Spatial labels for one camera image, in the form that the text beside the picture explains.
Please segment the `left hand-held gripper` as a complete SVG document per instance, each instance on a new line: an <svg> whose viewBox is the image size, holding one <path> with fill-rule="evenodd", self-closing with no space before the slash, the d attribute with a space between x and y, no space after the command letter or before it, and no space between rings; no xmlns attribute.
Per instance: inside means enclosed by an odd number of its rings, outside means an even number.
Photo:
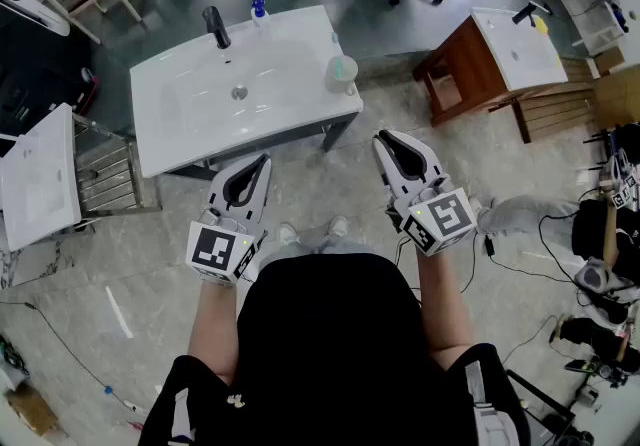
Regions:
<svg viewBox="0 0 640 446"><path fill-rule="evenodd" d="M259 251L267 236L259 222L271 171L270 157L256 154L214 176L207 197L211 208L190 223L185 256L185 263L203 281L235 286ZM247 220L221 213L245 214Z"/></svg>

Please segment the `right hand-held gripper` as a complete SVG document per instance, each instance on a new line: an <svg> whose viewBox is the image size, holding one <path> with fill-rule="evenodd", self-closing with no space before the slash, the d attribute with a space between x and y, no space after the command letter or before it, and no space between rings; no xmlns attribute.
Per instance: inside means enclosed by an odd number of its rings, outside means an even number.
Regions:
<svg viewBox="0 0 640 446"><path fill-rule="evenodd" d="M437 254L476 228L470 202L461 187L442 175L435 152L414 137L380 130L373 154L390 204L386 214L425 256Z"/></svg>

